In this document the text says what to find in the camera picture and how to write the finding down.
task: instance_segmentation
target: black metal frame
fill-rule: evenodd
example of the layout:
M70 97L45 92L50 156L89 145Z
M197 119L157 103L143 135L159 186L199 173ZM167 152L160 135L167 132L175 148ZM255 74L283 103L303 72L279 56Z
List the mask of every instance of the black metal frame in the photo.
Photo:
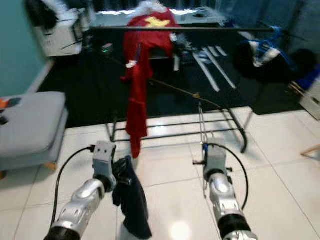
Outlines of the black metal frame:
M204 121L205 123L217 123L217 122L228 122L230 128L227 129L221 129L221 130L208 130L205 131L205 133L219 133L219 132L227 132L227 131L239 131L240 134L243 137L243 147L241 149L241 153L244 153L248 146L248 139L245 132L245 129L241 126L239 123L237 117L234 115L231 109L225 108L222 110L215 110L210 111L205 114L211 114L211 113L222 113L225 119L221 120L211 120L211 121ZM157 117L150 117L149 119L155 119L155 118L163 118L164 116L157 116ZM232 128L231 121L233 121L236 125L236 128ZM116 133L118 131L125 131L125 128L117 128L118 118L115 114L113 119L113 130L111 132L110 127L108 123L106 124L106 132L108 134L108 137L111 142L117 143L117 142L130 142L130 139L116 139ZM184 123L172 123L172 124L161 124L161 125L149 125L147 128L156 128L156 127L169 127L169 126L181 126L181 125L191 125L191 124L200 124L200 121L195 122L184 122ZM163 136L151 136L151 137L143 137L141 140L154 140L154 139L163 139L163 138L172 138L172 137L182 137L182 136L189 136L189 135L195 135L195 134L201 134L203 132L201 131L195 131L195 132L187 132L187 133L178 133L178 134L168 134Z

